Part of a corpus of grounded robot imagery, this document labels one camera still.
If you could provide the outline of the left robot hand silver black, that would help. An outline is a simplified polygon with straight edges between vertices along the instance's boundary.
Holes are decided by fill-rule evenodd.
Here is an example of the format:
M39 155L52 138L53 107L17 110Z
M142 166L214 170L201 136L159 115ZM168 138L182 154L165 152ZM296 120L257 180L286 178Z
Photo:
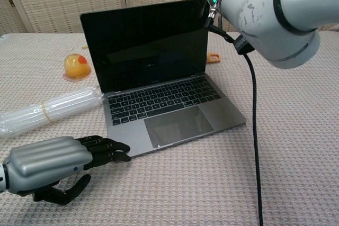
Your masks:
M129 162L129 151L127 144L99 135L63 136L14 147L0 163L6 170L5 192L32 195L35 202L67 205L86 188L91 176L85 174L65 191L55 185L82 170L113 161Z

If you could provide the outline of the grey laptop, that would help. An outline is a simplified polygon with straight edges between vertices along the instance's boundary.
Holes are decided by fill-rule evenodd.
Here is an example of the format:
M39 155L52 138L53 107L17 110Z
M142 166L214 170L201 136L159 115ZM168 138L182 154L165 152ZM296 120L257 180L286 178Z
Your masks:
M108 137L130 157L246 122L206 73L208 14L183 0L80 15Z

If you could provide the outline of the bundle of clear glue sticks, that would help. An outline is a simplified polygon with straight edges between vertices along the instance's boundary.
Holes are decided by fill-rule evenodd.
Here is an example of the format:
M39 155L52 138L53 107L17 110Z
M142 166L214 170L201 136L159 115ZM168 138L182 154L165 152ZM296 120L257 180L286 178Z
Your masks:
M96 87L82 88L50 100L0 113L0 138L8 139L64 119L103 103Z

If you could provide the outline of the yellow jelly cup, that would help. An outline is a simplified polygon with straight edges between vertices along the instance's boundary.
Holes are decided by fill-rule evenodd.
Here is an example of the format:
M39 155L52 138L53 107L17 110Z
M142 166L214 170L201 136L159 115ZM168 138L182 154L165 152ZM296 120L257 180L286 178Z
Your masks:
M64 70L63 77L70 82L78 82L85 79L91 73L91 68L86 58L77 53L68 55L65 58Z

